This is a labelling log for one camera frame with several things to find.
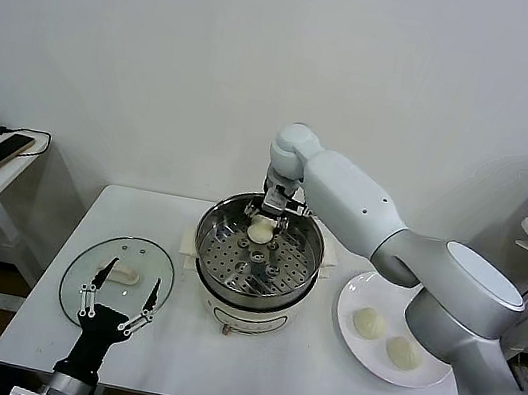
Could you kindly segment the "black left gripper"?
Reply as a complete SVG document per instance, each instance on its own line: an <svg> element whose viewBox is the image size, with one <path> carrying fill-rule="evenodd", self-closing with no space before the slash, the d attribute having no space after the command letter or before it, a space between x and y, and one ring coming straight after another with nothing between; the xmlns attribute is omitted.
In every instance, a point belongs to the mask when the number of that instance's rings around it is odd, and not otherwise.
<svg viewBox="0 0 528 395"><path fill-rule="evenodd" d="M77 315L82 331L67 357L54 365L56 373L66 374L73 379L98 382L98 371L110 346L128 340L129 335L154 319L162 283L160 278L155 282L142 311L135 316L128 318L110 307L98 305L99 290L119 261L118 257L113 258L90 282L81 285Z"/></svg>

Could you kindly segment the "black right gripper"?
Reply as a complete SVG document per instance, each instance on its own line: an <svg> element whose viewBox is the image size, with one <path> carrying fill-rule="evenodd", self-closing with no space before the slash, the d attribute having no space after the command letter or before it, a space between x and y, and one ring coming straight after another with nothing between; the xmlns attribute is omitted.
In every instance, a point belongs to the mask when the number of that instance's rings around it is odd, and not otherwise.
<svg viewBox="0 0 528 395"><path fill-rule="evenodd" d="M269 220L273 220L274 222L276 222L276 233L281 233L288 230L291 218L289 214L287 214L286 210L281 210L265 202L262 202L262 204L260 205L256 202L250 201L248 205L245 206L244 215L249 226L253 224L254 218L256 216L259 216L260 214L263 217L266 217Z"/></svg>

